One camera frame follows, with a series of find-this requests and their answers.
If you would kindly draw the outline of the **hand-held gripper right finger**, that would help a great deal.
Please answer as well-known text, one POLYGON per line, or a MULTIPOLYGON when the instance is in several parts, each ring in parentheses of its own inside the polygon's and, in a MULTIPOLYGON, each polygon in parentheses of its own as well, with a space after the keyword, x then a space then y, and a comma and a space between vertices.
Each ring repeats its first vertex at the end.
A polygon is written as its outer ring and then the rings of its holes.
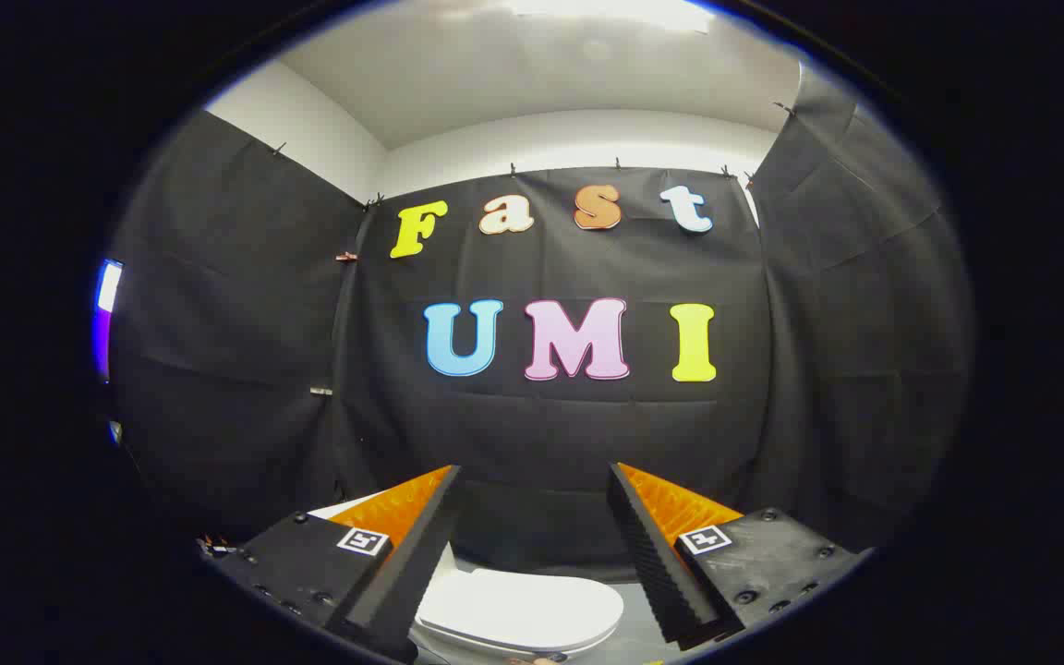
POLYGON ((624 463, 608 503, 663 639, 683 651, 775 624, 868 559, 780 509, 743 514, 624 463))

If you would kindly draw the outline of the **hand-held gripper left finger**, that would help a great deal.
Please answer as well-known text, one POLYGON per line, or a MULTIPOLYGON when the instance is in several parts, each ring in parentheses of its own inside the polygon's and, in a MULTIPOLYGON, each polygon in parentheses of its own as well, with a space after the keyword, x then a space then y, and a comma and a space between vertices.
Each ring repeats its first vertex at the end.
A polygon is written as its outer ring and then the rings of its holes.
POLYGON ((459 519, 460 473, 436 468, 333 516, 296 511, 211 551, 210 571, 309 639, 411 664, 411 627, 459 519))

